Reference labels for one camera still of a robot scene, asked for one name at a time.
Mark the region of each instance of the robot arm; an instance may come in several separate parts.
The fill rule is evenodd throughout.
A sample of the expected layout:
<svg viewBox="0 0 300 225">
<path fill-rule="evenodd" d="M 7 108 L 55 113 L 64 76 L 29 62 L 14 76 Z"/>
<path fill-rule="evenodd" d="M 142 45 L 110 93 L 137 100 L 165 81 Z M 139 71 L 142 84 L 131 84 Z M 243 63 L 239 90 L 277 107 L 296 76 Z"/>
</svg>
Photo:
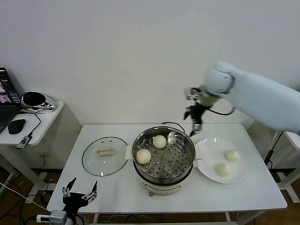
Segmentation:
<svg viewBox="0 0 300 225">
<path fill-rule="evenodd" d="M 186 97 L 196 102 L 185 115 L 192 117 L 191 135 L 200 132 L 199 117 L 220 98 L 274 130 L 300 134 L 300 92 L 225 62 L 214 64 L 205 74 L 204 84 L 187 89 Z"/>
</svg>

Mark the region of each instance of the white table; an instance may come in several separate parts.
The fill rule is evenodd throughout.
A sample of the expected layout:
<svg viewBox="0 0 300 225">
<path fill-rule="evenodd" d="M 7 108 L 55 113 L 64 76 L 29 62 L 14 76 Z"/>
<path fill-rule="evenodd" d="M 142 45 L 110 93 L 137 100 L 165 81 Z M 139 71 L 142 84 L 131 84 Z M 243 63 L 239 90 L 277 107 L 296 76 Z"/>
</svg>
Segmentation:
<svg viewBox="0 0 300 225">
<path fill-rule="evenodd" d="M 222 137 L 240 147 L 248 159 L 248 172 L 244 179 L 235 184 L 216 183 L 194 168 L 180 191 L 172 195 L 150 197 L 138 181 L 130 161 L 120 171 L 105 177 L 90 175 L 83 168 L 82 155 L 91 142 L 105 136 L 116 136 L 132 144 L 142 131 L 153 126 L 156 125 L 83 126 L 47 209 L 63 209 L 62 187 L 74 177 L 77 180 L 72 192 L 87 193 L 98 181 L 97 198 L 80 208 L 80 213 L 252 211 L 239 217 L 239 224 L 245 224 L 265 210 L 287 207 L 277 184 L 241 124 L 204 124 L 203 132 L 192 137 L 194 143 L 207 137 Z M 186 133 L 190 132 L 190 124 L 183 124 L 183 127 Z"/>
<path fill-rule="evenodd" d="M 292 143 L 292 145 L 295 147 L 295 149 L 300 150 L 300 136 L 291 133 L 291 132 L 285 132 L 285 136 L 287 139 Z M 299 203 L 300 200 L 294 191 L 291 184 L 296 181 L 300 177 L 300 166 L 296 168 L 293 172 L 291 172 L 287 177 L 283 172 L 277 172 L 278 177 L 280 178 L 280 182 L 278 183 L 278 186 L 280 190 L 285 190 L 289 197 L 291 198 L 291 201 L 293 203 Z"/>
<path fill-rule="evenodd" d="M 45 133 L 60 113 L 61 109 L 64 106 L 63 102 L 56 102 L 57 107 L 53 112 L 45 113 L 45 114 L 37 114 L 37 116 L 41 119 L 41 124 L 35 129 L 32 134 L 32 139 L 28 143 L 28 145 L 37 145 L 41 139 L 44 137 Z M 43 181 L 46 177 L 47 173 L 42 172 L 40 176 L 37 176 L 27 165 L 27 163 L 19 156 L 18 152 L 22 151 L 20 149 L 9 148 L 8 146 L 16 146 L 20 143 L 24 136 L 27 136 L 29 132 L 38 124 L 38 119 L 33 114 L 18 114 L 13 120 L 17 119 L 26 119 L 26 123 L 24 125 L 23 130 L 15 135 L 11 135 L 8 133 L 8 128 L 6 127 L 2 133 L 0 134 L 0 153 L 2 157 L 0 157 L 0 165 L 11 173 L 11 178 L 13 175 L 18 176 L 18 172 L 13 169 L 13 167 L 6 161 L 8 160 L 16 169 L 18 169 L 23 175 L 25 175 L 34 186 L 29 193 L 29 195 L 35 195 L 39 190 L 45 190 L 47 184 Z M 54 190 L 56 184 L 49 184 L 48 190 Z"/>
</svg>

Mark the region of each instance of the computer mouse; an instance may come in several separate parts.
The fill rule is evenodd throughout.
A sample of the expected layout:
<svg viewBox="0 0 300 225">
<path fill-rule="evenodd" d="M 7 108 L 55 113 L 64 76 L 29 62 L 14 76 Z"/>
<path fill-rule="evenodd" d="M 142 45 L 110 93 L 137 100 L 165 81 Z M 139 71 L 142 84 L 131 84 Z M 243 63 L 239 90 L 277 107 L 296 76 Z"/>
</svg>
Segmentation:
<svg viewBox="0 0 300 225">
<path fill-rule="evenodd" d="M 25 119 L 11 121 L 8 125 L 8 132 L 11 135 L 20 133 L 20 131 L 24 127 L 25 121 L 26 121 Z"/>
</svg>

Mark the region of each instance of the wooden floor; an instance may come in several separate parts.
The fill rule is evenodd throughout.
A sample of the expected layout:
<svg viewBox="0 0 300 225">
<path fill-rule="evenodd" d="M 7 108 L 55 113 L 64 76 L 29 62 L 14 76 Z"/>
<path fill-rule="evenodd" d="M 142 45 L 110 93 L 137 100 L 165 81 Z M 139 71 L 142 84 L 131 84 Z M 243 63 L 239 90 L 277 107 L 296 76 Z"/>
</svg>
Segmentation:
<svg viewBox="0 0 300 225">
<path fill-rule="evenodd" d="M 3 183 L 3 176 L 7 177 L 6 172 L 0 172 L 0 182 Z M 57 182 L 60 176 L 59 172 L 50 172 L 46 177 L 48 182 Z M 20 176 L 18 178 L 14 178 L 12 180 L 15 184 L 17 184 L 21 190 L 23 195 L 27 195 L 29 190 L 32 187 L 32 183 L 27 180 L 24 176 Z M 15 185 L 10 183 L 8 185 L 10 188 L 20 191 Z M 295 181 L 292 186 L 298 196 L 300 196 L 300 179 Z M 257 217 L 247 225 L 300 225 L 300 203 L 292 203 L 285 191 L 283 191 L 283 195 L 288 202 L 288 208 L 285 210 L 273 210 L 267 211 L 261 216 Z M 44 196 L 44 200 L 49 200 L 51 194 L 46 194 Z M 37 196 L 35 202 L 41 204 L 40 196 Z M 10 191 L 6 190 L 2 196 L 0 196 L 0 225 L 22 225 L 22 222 L 19 222 L 19 217 L 13 216 L 2 216 L 11 208 L 13 209 L 9 212 L 9 215 L 18 216 L 21 215 L 24 220 L 31 216 L 36 216 L 37 214 L 49 214 L 48 211 L 45 211 L 34 204 L 25 204 L 23 199 L 19 196 L 12 194 Z M 94 215 L 85 215 L 85 217 L 89 220 L 90 223 L 93 222 Z M 224 213 L 203 213 L 203 214 L 151 214 L 149 215 L 151 218 L 155 219 L 159 223 L 188 223 L 188 222 L 222 222 L 226 221 Z M 237 213 L 230 213 L 230 217 L 232 221 L 236 221 Z M 98 219 L 98 223 L 102 221 L 107 221 L 110 219 L 110 222 L 118 222 L 118 223 L 153 223 L 150 218 L 147 217 L 138 217 L 138 215 L 133 216 L 118 216 L 110 218 L 109 215 L 101 215 Z M 27 225 L 35 225 L 35 221 L 29 221 Z"/>
</svg>

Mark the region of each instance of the steamed bun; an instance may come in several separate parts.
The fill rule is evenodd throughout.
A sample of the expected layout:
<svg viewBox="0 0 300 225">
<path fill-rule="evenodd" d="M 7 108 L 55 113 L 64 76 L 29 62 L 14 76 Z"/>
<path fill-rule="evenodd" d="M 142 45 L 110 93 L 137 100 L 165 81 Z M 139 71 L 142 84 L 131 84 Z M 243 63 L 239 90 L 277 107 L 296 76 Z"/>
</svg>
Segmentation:
<svg viewBox="0 0 300 225">
<path fill-rule="evenodd" d="M 221 177 L 226 177 L 231 173 L 230 166 L 225 163 L 220 163 L 216 165 L 215 170 L 217 174 L 219 174 Z"/>
<path fill-rule="evenodd" d="M 141 149 L 136 153 L 135 158 L 139 164 L 147 164 L 151 160 L 151 153 L 147 149 Z"/>
<path fill-rule="evenodd" d="M 152 142 L 157 149 L 163 149 L 167 145 L 167 139 L 162 135 L 156 135 Z"/>
<path fill-rule="evenodd" d="M 240 154 L 236 150 L 229 150 L 225 152 L 225 158 L 230 162 L 236 163 L 240 160 Z"/>
</svg>

